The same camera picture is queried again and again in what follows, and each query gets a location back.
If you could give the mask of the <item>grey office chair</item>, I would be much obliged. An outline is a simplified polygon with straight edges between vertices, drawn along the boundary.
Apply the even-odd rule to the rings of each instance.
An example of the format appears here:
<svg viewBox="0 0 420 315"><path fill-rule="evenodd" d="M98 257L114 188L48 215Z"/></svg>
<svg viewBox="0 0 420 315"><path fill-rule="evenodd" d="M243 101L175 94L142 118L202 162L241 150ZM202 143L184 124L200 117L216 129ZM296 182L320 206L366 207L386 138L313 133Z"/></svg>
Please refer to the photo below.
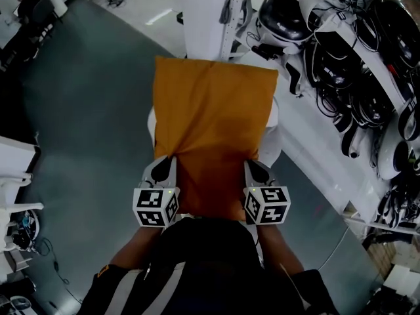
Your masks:
<svg viewBox="0 0 420 315"><path fill-rule="evenodd" d="M39 0L34 6L30 20L38 26L48 26L55 20L62 22L61 17L54 10L51 0Z"/></svg>

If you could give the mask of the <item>person's black shirt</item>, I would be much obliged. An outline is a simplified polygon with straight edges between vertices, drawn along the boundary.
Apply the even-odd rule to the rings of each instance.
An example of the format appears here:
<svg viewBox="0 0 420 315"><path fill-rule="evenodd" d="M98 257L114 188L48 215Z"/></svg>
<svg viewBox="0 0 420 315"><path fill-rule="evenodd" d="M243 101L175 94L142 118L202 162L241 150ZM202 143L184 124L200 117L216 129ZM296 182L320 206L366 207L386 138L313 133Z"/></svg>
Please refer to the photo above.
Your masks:
<svg viewBox="0 0 420 315"><path fill-rule="evenodd" d="M339 315L320 273L264 267L239 222L183 218L163 229L144 269L107 264L77 315Z"/></svg>

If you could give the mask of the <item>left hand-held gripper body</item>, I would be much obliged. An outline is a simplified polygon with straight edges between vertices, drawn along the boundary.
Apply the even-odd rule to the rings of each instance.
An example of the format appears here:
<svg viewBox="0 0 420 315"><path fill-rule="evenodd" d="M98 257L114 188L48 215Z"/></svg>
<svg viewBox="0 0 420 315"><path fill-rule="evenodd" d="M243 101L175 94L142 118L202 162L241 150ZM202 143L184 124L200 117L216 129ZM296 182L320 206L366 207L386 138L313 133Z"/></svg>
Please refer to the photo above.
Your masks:
<svg viewBox="0 0 420 315"><path fill-rule="evenodd" d="M133 213L139 225L167 228L178 213L179 192L173 181L143 180L133 192Z"/></svg>

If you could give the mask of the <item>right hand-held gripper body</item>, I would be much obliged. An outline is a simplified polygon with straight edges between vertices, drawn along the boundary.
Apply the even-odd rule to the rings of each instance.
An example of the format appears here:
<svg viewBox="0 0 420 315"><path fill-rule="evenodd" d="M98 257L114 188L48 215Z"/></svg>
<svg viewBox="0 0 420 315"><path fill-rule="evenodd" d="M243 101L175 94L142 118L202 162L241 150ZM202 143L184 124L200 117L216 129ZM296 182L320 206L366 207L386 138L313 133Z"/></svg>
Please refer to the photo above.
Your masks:
<svg viewBox="0 0 420 315"><path fill-rule="evenodd" d="M291 206L286 186L247 187L244 190L245 221L247 224L283 224Z"/></svg>

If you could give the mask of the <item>white square pillar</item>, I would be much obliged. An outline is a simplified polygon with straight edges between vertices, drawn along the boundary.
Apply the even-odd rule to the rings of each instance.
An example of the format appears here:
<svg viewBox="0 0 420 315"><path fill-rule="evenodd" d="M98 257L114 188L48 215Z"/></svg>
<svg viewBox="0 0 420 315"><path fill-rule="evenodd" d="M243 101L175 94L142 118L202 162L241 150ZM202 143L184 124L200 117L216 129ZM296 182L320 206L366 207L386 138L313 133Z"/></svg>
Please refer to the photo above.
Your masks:
<svg viewBox="0 0 420 315"><path fill-rule="evenodd" d="M186 54L191 59L219 60L224 25L219 22L225 0L180 0Z"/></svg>

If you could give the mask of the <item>person's left forearm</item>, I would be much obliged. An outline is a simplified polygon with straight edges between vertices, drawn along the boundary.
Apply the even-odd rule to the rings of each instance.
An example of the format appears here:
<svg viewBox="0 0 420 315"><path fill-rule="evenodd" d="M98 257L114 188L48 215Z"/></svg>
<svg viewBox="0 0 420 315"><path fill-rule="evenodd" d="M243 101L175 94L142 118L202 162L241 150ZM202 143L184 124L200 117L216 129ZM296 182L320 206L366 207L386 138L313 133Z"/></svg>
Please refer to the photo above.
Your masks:
<svg viewBox="0 0 420 315"><path fill-rule="evenodd" d="M129 270L146 268L150 262L152 249L162 231L162 228L140 227L114 255L110 264Z"/></svg>

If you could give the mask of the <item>person's right forearm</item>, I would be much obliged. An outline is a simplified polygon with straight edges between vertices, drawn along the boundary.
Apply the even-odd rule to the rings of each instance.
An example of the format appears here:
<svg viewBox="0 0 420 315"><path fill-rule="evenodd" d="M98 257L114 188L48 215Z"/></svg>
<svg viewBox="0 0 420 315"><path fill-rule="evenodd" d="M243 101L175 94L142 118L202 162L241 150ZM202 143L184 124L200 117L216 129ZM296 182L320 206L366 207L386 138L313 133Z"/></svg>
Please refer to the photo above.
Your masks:
<svg viewBox="0 0 420 315"><path fill-rule="evenodd" d="M293 276L304 272L300 260L284 240L275 224L257 225L257 234L262 249L264 267L277 275Z"/></svg>

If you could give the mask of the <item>white office desk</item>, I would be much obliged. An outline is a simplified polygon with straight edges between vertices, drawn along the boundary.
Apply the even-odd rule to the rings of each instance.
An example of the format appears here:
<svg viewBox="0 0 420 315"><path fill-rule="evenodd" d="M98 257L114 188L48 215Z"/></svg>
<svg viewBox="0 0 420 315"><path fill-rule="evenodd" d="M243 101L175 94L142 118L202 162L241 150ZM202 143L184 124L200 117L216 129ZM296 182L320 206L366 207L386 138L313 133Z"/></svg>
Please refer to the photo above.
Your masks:
<svg viewBox="0 0 420 315"><path fill-rule="evenodd" d="M9 41L18 33L22 25L18 15L19 3L12 11L0 7L0 49L4 49Z"/></svg>

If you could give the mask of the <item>orange pillowcase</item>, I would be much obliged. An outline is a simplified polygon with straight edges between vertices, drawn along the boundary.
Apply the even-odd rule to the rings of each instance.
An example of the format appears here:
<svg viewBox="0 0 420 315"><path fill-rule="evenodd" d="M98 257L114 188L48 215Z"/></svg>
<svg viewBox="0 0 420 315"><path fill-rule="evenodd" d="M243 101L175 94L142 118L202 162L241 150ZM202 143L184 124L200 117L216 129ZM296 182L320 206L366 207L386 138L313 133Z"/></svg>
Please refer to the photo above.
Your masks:
<svg viewBox="0 0 420 315"><path fill-rule="evenodd" d="M258 158L278 71L162 56L155 67L154 155L177 159L179 211L244 220L244 163Z"/></svg>

